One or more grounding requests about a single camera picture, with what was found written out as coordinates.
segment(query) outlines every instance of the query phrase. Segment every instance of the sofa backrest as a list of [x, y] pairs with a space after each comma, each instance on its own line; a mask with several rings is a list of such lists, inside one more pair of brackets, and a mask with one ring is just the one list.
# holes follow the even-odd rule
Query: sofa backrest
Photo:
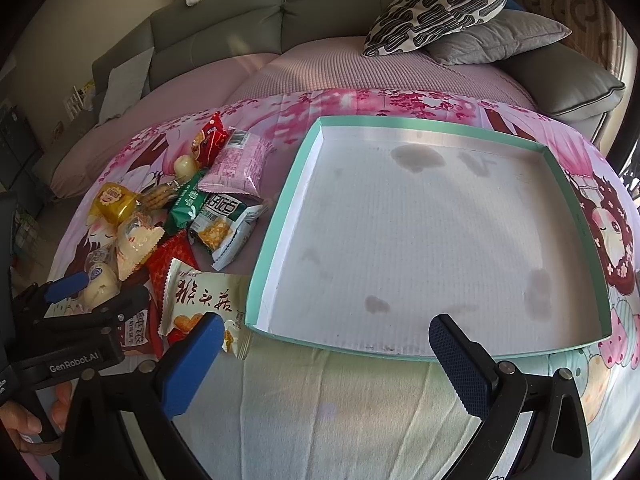
[[93, 64], [97, 101], [111, 69], [154, 46], [149, 86], [242, 54], [281, 54], [300, 43], [365, 36], [392, 0], [184, 0], [156, 10]]

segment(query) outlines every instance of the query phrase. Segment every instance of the blue gripper pad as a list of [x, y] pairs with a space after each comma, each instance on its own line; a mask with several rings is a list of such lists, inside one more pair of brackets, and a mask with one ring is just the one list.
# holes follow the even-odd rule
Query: blue gripper pad
[[[471, 345], [462, 331], [458, 331]], [[492, 405], [491, 382], [473, 361], [463, 343], [444, 325], [440, 316], [434, 317], [429, 325], [429, 344], [467, 413], [485, 420]]]
[[76, 292], [80, 292], [89, 285], [89, 277], [86, 272], [76, 272], [66, 278], [61, 278], [51, 283], [44, 294], [44, 301], [47, 303], [57, 303], [68, 298]]
[[182, 346], [181, 359], [167, 372], [161, 385], [162, 410], [169, 420], [187, 411], [222, 348], [224, 338], [224, 321], [218, 314], [208, 313], [200, 319], [187, 339], [175, 344]]

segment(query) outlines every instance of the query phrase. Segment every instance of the black and white patterned pillow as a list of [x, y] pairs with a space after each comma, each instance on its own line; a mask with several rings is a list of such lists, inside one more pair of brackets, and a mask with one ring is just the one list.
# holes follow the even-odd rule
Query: black and white patterned pillow
[[445, 34], [489, 21], [507, 0], [396, 0], [371, 27], [365, 56], [410, 52]]

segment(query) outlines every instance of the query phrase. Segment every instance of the barcode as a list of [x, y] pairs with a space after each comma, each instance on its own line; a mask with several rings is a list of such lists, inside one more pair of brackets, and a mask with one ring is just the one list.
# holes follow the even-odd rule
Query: barcode
[[227, 142], [228, 147], [233, 148], [244, 148], [246, 144], [246, 140], [249, 138], [249, 132], [242, 132], [241, 130], [236, 130], [231, 138]]

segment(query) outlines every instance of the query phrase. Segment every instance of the green snack package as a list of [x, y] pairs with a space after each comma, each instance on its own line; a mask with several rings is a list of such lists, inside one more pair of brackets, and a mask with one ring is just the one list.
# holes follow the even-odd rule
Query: green snack package
[[164, 223], [164, 230], [173, 235], [187, 227], [200, 212], [208, 193], [198, 191], [198, 182], [207, 173], [206, 168], [193, 175], [190, 181], [180, 188], [180, 195], [169, 210], [169, 216]]

